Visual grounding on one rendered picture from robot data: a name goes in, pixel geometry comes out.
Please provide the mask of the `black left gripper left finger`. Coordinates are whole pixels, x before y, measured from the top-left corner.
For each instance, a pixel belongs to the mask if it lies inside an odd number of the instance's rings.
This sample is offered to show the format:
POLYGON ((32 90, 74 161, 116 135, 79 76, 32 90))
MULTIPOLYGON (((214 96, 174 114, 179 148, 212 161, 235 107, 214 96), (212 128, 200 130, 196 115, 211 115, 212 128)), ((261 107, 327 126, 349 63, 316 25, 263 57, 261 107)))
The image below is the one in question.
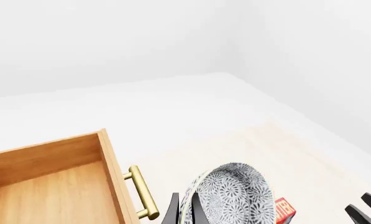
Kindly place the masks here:
POLYGON ((161 224, 178 224, 179 219, 179 193, 173 193, 172 198, 161 224))

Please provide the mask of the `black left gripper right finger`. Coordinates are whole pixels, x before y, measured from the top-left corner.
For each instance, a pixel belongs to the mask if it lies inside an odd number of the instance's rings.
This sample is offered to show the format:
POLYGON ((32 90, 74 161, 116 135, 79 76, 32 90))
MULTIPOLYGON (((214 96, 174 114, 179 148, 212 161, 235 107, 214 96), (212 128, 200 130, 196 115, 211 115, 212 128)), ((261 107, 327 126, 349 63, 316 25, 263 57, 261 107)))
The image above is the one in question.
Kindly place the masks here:
POLYGON ((191 198, 192 224, 209 224, 204 214, 198 193, 194 193, 191 198))

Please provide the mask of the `wooden drawer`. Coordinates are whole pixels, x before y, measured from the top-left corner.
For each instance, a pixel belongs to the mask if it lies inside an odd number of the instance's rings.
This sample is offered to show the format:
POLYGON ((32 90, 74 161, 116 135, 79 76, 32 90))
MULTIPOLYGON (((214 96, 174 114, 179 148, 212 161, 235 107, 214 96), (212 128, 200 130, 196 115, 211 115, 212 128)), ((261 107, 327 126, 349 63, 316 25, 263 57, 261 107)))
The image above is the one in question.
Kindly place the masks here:
POLYGON ((0 224, 140 224, 107 131, 1 151, 0 224))

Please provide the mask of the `red printed food box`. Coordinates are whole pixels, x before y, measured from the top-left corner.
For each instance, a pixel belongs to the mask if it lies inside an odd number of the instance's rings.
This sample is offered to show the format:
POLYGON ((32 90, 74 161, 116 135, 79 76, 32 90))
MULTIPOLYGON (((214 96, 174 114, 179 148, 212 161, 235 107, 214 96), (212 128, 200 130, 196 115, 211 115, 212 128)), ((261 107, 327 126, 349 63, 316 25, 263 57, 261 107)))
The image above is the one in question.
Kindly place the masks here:
POLYGON ((296 210, 281 197, 275 201, 276 224, 289 224, 296 214, 296 210))

